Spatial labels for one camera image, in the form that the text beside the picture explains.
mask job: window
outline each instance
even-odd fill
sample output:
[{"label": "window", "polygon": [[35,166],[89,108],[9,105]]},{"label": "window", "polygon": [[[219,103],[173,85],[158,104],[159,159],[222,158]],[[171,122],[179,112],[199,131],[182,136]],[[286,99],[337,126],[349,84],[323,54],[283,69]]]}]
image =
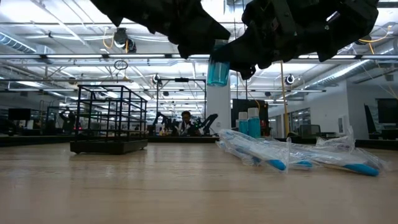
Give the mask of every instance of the window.
[{"label": "window", "polygon": [[290,131],[298,133],[302,124],[311,124],[310,108],[289,113]]}]

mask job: robotic arm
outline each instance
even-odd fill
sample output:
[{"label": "robotic arm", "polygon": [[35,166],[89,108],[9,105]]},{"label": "robotic arm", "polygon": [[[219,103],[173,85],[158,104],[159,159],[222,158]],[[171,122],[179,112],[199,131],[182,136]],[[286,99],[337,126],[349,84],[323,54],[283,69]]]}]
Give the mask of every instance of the robotic arm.
[{"label": "robotic arm", "polygon": [[317,52],[324,62],[344,46],[368,35],[376,22],[378,0],[253,0],[240,38],[214,52],[213,59],[249,79],[272,62]]},{"label": "robotic arm", "polygon": [[196,130],[203,128],[203,135],[210,136],[210,126],[217,118],[218,114],[212,114],[209,117],[207,117],[204,122],[200,121],[196,122],[193,127],[195,127]]},{"label": "robotic arm", "polygon": [[181,57],[211,54],[230,62],[244,80],[272,62],[317,52],[321,62],[368,35],[379,0],[253,0],[246,5],[244,35],[213,52],[216,39],[230,33],[202,8],[200,0],[91,0],[116,27],[123,18],[166,35]]},{"label": "robotic arm", "polygon": [[149,128],[149,135],[153,136],[155,134],[155,128],[156,128],[156,124],[158,122],[158,119],[162,117],[162,124],[164,124],[164,128],[167,130],[172,130],[173,133],[176,132],[177,130],[175,129],[175,126],[172,123],[172,120],[170,118],[168,118],[166,115],[162,114],[161,112],[158,112],[156,115],[156,118],[154,120],[154,122],[152,123],[152,126]]},{"label": "robotic arm", "polygon": [[202,8],[200,0],[91,0],[119,27],[124,18],[159,32],[178,45],[181,57],[209,54],[230,33]]}]

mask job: black wire cage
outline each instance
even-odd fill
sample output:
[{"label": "black wire cage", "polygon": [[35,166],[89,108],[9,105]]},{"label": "black wire cage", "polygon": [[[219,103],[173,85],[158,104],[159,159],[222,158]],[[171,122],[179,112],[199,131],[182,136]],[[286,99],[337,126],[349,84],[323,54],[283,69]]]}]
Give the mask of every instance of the black wire cage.
[{"label": "black wire cage", "polygon": [[147,100],[123,85],[78,87],[72,152],[125,154],[147,146]]}]

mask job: white column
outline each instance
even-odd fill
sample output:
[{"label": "white column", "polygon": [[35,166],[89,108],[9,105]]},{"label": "white column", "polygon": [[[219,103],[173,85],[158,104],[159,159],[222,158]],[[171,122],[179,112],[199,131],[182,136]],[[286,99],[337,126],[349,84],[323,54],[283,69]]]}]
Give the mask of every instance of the white column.
[{"label": "white column", "polygon": [[231,128],[231,87],[229,82],[224,87],[207,86],[206,116],[218,114],[211,125],[210,134],[221,129]]}]

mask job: security camera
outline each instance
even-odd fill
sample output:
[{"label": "security camera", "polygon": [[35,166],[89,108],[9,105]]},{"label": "security camera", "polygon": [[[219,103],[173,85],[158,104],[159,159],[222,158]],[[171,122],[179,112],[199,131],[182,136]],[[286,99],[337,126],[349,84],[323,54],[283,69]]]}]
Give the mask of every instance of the security camera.
[{"label": "security camera", "polygon": [[292,85],[294,82],[294,76],[290,74],[288,77],[285,78],[285,84],[286,85]]}]

